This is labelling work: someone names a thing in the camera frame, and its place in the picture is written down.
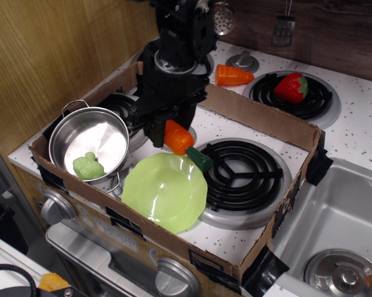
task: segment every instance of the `oven knob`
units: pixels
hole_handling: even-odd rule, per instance
[[[156,288],[163,297],[189,297],[200,288],[200,283],[189,269],[175,260],[162,257],[158,261]]]
[[[77,216],[77,212],[71,203],[60,193],[47,189],[43,192],[44,204],[40,215],[49,225],[55,225],[61,220],[71,221]]]

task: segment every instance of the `black cable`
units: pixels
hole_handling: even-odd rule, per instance
[[[34,280],[32,279],[31,275],[29,275],[28,272],[26,272],[24,269],[21,269],[20,267],[17,267],[15,265],[0,264],[0,270],[10,270],[10,271],[14,271],[14,272],[21,274],[23,277],[25,277],[28,280],[28,283],[30,283],[31,297],[38,296],[38,290],[36,289]]]

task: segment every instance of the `sink drain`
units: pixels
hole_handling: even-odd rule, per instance
[[[372,297],[372,262],[352,251],[326,250],[308,261],[304,282],[330,296]]]

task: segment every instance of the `cardboard box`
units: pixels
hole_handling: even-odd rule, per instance
[[[95,106],[112,92],[115,92],[119,86],[122,86],[123,91],[127,92],[137,85],[137,74],[141,73],[141,71],[141,63],[132,64],[125,71],[112,76],[104,83],[97,86],[83,99],[86,100],[90,106]],[[49,137],[47,135],[42,135],[34,141],[30,150],[37,164],[44,168],[45,171],[58,177],[63,182],[66,191],[76,193],[76,195],[82,199],[86,199],[89,203],[97,205],[101,211],[107,212],[106,215],[108,216],[110,215],[108,214],[109,210],[115,212],[121,219],[125,219],[129,223],[131,222],[128,226],[131,226],[131,228],[126,228],[127,230],[125,230],[125,232],[130,232],[130,234],[133,233],[133,235],[137,235],[142,241],[163,248],[168,251],[173,258],[183,262],[195,265],[196,263],[193,263],[191,259],[191,254],[198,255],[202,262],[208,264],[208,267],[213,267],[213,271],[216,269],[219,274],[224,273],[228,275],[229,282],[233,282],[232,285],[236,287],[237,285],[239,286],[245,283],[243,276],[251,267],[252,263],[254,263],[259,252],[265,246],[270,247],[272,237],[280,227],[287,211],[291,209],[295,195],[302,181],[306,178],[308,165],[311,159],[313,159],[318,148],[322,149],[323,147],[324,132],[316,126],[298,119],[291,114],[251,101],[221,87],[209,85],[206,91],[208,92],[207,99],[201,104],[205,108],[249,126],[256,131],[280,139],[283,142],[296,145],[309,152],[302,167],[288,188],[286,195],[278,205],[276,212],[266,225],[261,238],[251,247],[243,261],[237,265],[228,263],[218,256],[198,249],[194,245],[139,215],[125,204],[119,202],[118,199],[105,194],[103,191],[98,190],[88,183],[82,182],[76,176],[69,174],[62,168],[54,166],[49,160]],[[220,283],[220,279],[223,279],[223,275],[218,276],[218,279]]]

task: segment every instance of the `oven handle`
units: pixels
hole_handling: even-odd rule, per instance
[[[60,254],[77,264],[107,286],[129,297],[153,297],[109,268],[111,253],[62,223],[50,226],[47,242]]]

